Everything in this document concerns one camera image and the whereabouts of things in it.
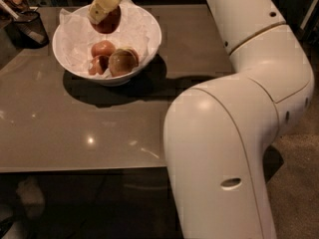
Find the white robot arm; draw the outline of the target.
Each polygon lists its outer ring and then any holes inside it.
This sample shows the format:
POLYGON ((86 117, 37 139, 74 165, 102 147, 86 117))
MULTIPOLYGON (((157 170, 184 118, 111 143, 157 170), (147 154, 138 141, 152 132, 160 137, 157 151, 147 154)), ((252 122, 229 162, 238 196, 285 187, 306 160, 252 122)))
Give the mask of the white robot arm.
POLYGON ((271 0, 206 0, 232 64, 170 105, 163 144, 184 239, 277 239, 265 149, 298 123, 312 67, 271 0))

